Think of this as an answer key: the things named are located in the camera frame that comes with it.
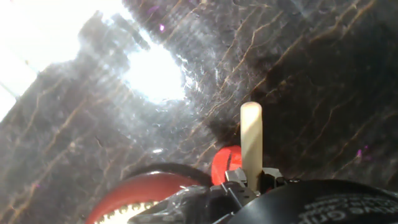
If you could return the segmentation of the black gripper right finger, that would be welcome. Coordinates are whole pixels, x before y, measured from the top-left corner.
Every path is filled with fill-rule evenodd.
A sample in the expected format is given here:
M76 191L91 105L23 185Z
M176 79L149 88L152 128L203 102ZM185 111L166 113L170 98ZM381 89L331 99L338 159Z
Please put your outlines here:
M268 192L272 189L300 182L300 179L286 179L279 169L264 167L261 173L261 192Z

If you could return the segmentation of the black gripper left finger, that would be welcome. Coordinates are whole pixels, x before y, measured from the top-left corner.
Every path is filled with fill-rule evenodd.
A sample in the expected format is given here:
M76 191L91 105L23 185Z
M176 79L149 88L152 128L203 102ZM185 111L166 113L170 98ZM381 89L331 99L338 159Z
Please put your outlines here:
M211 218L231 218L260 195L247 187L242 168L228 170L224 174L226 182L211 188Z

